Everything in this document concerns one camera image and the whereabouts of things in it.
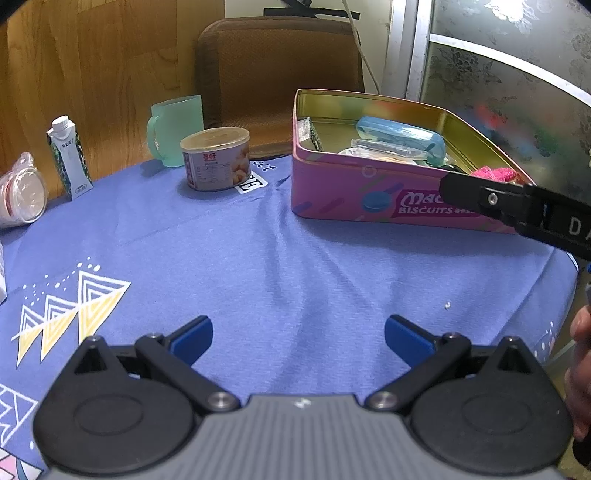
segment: pink biscuit tin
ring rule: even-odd
[[[295,97],[291,209],[314,219],[390,222],[513,233],[481,215],[447,205],[439,196],[446,171],[340,155],[358,138],[362,116],[396,120],[438,132],[447,155],[464,171],[510,167],[532,180],[497,146],[453,113],[430,105],[366,93],[299,90]],[[311,118],[324,151],[302,147],[298,120]]]

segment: mug handle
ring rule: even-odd
[[[146,138],[148,141],[148,148],[150,149],[150,153],[154,156],[154,158],[162,160],[162,155],[160,155],[160,152],[158,151],[158,146],[154,141],[156,138],[156,123],[158,121],[158,118],[160,118],[159,115],[153,116],[150,118],[150,120],[148,120]]]

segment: blue tablecloth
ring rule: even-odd
[[[475,343],[519,335],[547,356],[576,283],[564,252],[513,235],[302,219],[290,158],[253,170],[267,186],[198,193],[182,168],[149,161],[2,235],[2,448],[43,466],[34,407],[94,331],[132,343],[207,314],[213,346],[194,367],[243,400],[363,399],[407,368],[383,339],[393,313]]]

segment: yellow triangle pattern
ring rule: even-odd
[[[94,335],[111,315],[130,285],[131,282],[80,270],[77,303],[47,295],[44,316],[23,305],[20,331],[12,337],[12,340],[18,337],[17,367],[41,332],[43,361],[76,315],[79,343],[87,336]]]
[[[35,338],[43,331],[44,324],[35,325],[32,328],[28,328],[27,330],[23,330],[18,335],[18,356],[17,356],[17,367],[18,364],[21,363],[22,358],[25,356],[25,353],[30,349],[31,345],[35,341]]]
[[[107,317],[115,309],[128,286],[88,301],[80,305],[78,312],[78,342],[82,343],[86,337],[94,335]]]
[[[61,338],[64,332],[74,320],[74,317],[78,313],[78,308],[69,310],[68,312],[62,313],[57,317],[53,317],[45,323],[43,329],[43,337],[41,338],[41,361],[47,356],[49,351]]]

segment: gray gripper base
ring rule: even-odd
[[[47,480],[79,477],[52,470]],[[207,417],[178,454],[125,480],[482,480],[433,458],[393,414],[352,395],[254,395],[236,412]],[[560,480],[554,469],[524,480]]]

